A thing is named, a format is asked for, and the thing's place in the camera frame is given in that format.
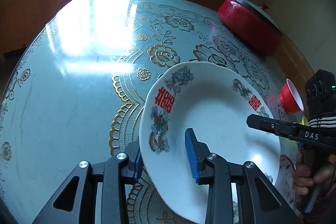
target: plate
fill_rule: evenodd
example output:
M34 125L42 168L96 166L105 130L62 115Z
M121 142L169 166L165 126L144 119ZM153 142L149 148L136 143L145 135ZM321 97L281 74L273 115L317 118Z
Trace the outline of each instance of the plate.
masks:
M294 208L296 199L292 177L294 171L295 168L291 159L287 155L281 154L279 174L275 187L292 209Z
M208 62L180 63L168 69L149 91L140 122L140 150L146 171L165 203L180 216L204 224L208 186L192 178L184 132L229 162L251 160L272 183L278 176L277 136L249 128L250 114L273 118L270 110L241 76ZM238 220L232 185L234 221Z

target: yellow cup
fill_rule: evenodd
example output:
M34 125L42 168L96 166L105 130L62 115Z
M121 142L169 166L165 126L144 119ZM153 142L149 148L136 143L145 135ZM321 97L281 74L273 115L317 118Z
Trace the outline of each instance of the yellow cup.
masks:
M301 120L301 122L299 122L299 124L302 124L304 126L308 126L308 120L306 119L305 116L302 117L302 120Z

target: red pot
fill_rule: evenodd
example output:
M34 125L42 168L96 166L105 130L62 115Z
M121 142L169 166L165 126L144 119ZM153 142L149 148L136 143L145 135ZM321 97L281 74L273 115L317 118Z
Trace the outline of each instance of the red pot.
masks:
M280 44L281 30L260 7L248 0L226 0L218 10L220 19L246 43L271 56Z

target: wooden wainscoting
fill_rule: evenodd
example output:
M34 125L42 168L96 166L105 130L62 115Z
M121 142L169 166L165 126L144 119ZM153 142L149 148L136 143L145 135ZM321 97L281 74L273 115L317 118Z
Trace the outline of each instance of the wooden wainscoting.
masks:
M44 25L71 0L0 0L0 52L29 45ZM225 0L188 0L218 10ZM294 43L283 36L275 59L305 98L305 82L314 74Z

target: camera lens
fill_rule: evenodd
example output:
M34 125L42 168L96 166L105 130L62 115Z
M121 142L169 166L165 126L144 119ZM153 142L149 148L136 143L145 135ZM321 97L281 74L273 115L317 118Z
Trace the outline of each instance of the camera lens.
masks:
M313 98L316 98L316 96L317 96L317 89L316 89L316 85L315 84L313 84L313 86L311 87L311 93L312 93L312 97Z
M322 83L322 81L319 81L319 92L320 93L323 92L323 83Z

